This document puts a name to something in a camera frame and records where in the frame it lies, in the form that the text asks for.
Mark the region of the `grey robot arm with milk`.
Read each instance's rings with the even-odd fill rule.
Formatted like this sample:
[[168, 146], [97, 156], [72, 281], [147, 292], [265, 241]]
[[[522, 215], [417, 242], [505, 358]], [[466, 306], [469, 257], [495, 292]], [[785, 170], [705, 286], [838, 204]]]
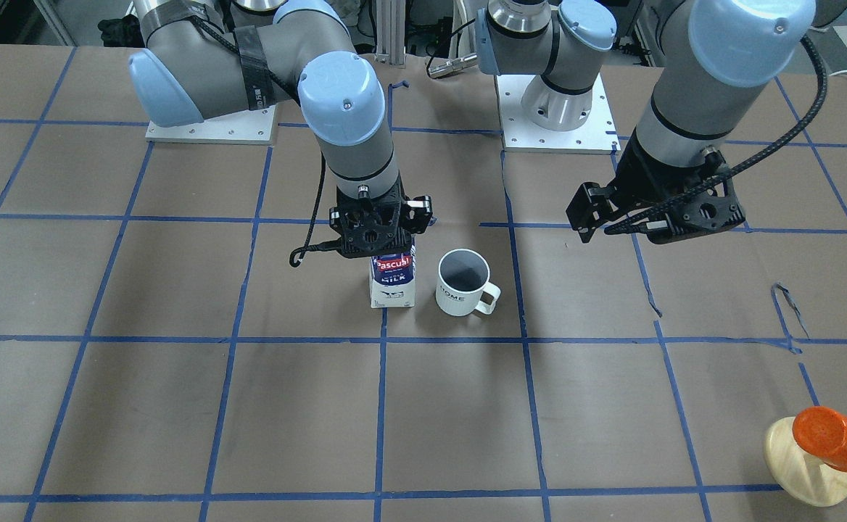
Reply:
[[128, 60], [136, 95], [162, 128], [294, 100], [335, 177], [333, 241], [292, 252], [345, 258], [409, 252], [432, 218], [404, 192], [386, 95], [324, 1], [287, 1], [270, 25], [226, 30], [212, 1], [136, 1], [145, 47]]

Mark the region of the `grey robot arm with cup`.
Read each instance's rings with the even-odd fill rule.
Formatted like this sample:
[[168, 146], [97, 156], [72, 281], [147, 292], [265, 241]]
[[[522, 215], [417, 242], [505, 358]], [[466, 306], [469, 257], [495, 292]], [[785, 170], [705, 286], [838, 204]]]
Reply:
[[[579, 186], [566, 209], [583, 242], [642, 233], [654, 244], [728, 231], [745, 219], [732, 177], [791, 142], [820, 112], [827, 72], [809, 28], [847, 25], [847, 1], [677, 1], [656, 4], [666, 66], [606, 186]], [[550, 131], [578, 128], [616, 39], [596, 1], [490, 1], [474, 17], [479, 69], [529, 74], [525, 109]], [[784, 136], [731, 167], [721, 153], [765, 85], [797, 46], [814, 64], [817, 93]]]

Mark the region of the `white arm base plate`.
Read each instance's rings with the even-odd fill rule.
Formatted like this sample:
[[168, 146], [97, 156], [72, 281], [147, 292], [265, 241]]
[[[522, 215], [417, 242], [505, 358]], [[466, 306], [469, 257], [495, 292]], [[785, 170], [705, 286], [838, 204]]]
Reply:
[[538, 75], [506, 74], [495, 82], [504, 151], [609, 154], [620, 150], [600, 75], [590, 91], [579, 95], [554, 91]]
[[270, 146], [275, 136], [276, 109], [241, 110], [174, 128], [149, 123], [145, 138], [155, 143]]

